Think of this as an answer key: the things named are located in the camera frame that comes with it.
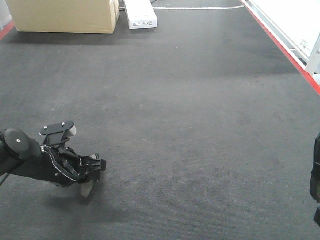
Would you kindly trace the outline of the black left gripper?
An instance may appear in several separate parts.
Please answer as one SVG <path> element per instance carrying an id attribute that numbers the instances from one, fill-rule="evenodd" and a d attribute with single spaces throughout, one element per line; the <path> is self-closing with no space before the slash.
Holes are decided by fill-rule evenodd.
<path id="1" fill-rule="evenodd" d="M 40 179 L 59 187 L 98 182 L 100 171 L 107 169 L 107 162 L 98 153 L 78 155 L 70 147 L 59 152 L 57 147 L 43 146 L 41 156 Z"/>

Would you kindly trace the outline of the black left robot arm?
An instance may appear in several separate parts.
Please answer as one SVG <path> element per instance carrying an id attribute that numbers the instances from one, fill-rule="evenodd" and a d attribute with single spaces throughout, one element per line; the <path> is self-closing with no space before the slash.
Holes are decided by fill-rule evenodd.
<path id="1" fill-rule="evenodd" d="M 68 134 L 46 135 L 43 144 L 30 138 L 19 128 L 0 131 L 0 174 L 9 174 L 69 187 L 100 179 L 107 163 L 97 154 L 78 155 L 65 144 Z"/>

